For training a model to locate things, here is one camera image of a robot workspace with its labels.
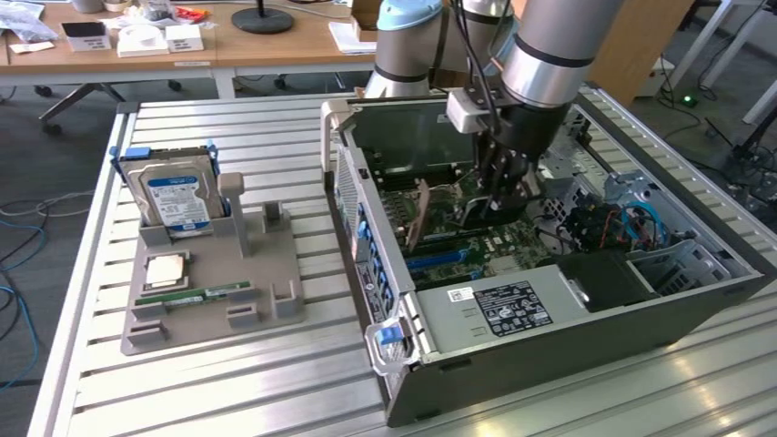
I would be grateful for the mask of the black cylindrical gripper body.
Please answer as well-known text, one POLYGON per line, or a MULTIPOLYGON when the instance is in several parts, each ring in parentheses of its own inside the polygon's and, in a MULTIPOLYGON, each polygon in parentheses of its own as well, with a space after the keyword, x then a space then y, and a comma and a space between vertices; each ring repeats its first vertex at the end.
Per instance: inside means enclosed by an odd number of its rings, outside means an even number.
POLYGON ((492 117, 485 117, 485 129, 476 136, 476 159, 485 159, 489 146, 495 143, 499 147, 515 150, 528 160, 539 160, 552 145, 567 113, 568 104, 555 108, 528 104, 501 108, 496 134, 489 126, 492 117))

